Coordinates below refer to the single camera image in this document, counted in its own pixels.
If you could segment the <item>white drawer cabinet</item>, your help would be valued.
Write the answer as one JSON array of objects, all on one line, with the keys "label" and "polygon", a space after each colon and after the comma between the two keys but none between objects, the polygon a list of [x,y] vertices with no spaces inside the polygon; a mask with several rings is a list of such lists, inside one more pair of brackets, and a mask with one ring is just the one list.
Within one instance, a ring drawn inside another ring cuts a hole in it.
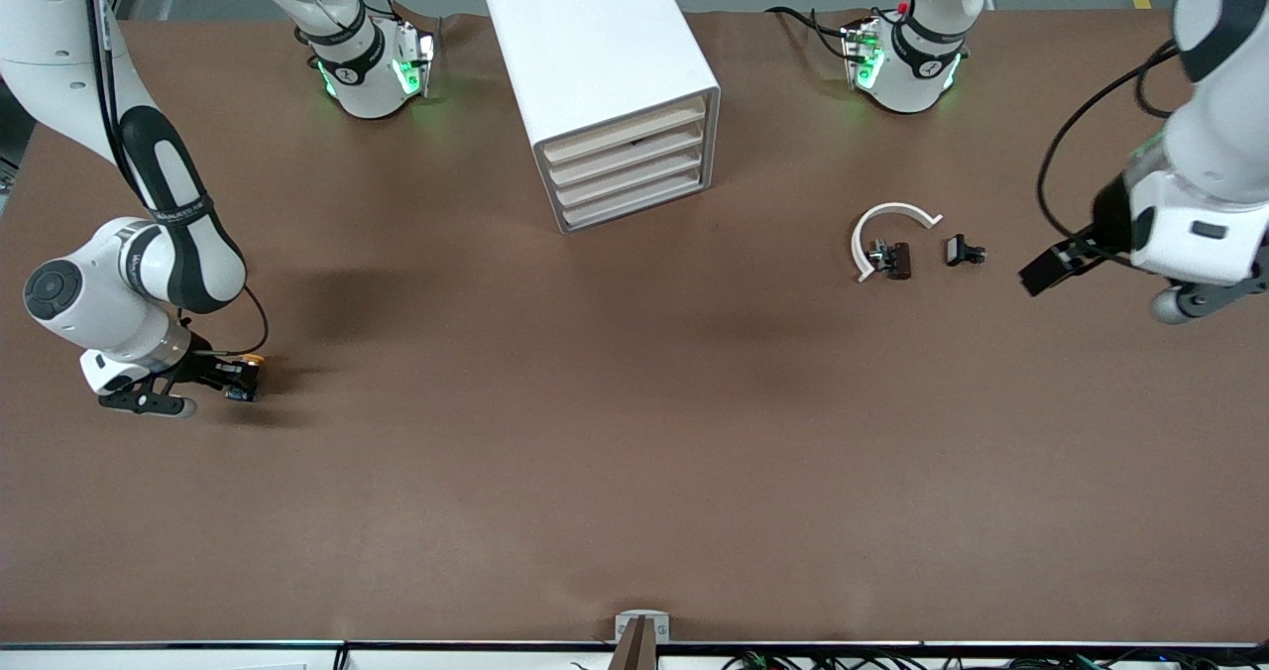
[{"label": "white drawer cabinet", "polygon": [[698,192],[711,187],[721,88],[676,0],[485,3],[558,227],[560,200],[542,145],[684,98],[708,100],[694,123],[704,127]]}]

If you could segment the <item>brown small switch component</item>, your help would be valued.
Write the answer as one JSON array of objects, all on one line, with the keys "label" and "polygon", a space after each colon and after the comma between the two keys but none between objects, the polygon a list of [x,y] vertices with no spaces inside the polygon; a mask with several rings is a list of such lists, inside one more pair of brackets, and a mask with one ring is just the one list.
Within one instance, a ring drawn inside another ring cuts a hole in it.
[{"label": "brown small switch component", "polygon": [[905,242],[887,244],[883,239],[871,242],[865,258],[876,273],[893,280],[907,280],[912,277],[910,246]]}]

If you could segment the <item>grey metal bracket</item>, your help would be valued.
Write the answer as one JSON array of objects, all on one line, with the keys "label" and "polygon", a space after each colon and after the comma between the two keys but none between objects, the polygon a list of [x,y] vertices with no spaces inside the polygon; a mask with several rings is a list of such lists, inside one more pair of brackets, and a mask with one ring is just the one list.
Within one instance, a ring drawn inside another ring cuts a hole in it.
[{"label": "grey metal bracket", "polygon": [[615,615],[615,643],[621,642],[621,637],[626,633],[627,626],[640,621],[640,617],[646,619],[646,629],[648,634],[652,634],[654,643],[666,645],[673,641],[671,615],[667,612],[628,610],[621,612]]}]

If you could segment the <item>orange push button blue block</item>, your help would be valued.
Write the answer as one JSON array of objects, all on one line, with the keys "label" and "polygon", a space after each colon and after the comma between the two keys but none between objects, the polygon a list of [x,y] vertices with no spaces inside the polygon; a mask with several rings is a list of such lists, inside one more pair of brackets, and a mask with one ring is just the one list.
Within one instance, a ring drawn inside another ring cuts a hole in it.
[{"label": "orange push button blue block", "polygon": [[225,397],[241,400],[241,402],[254,402],[260,388],[260,373],[266,362],[263,357],[246,354],[222,363],[218,368],[228,376],[225,386]]}]

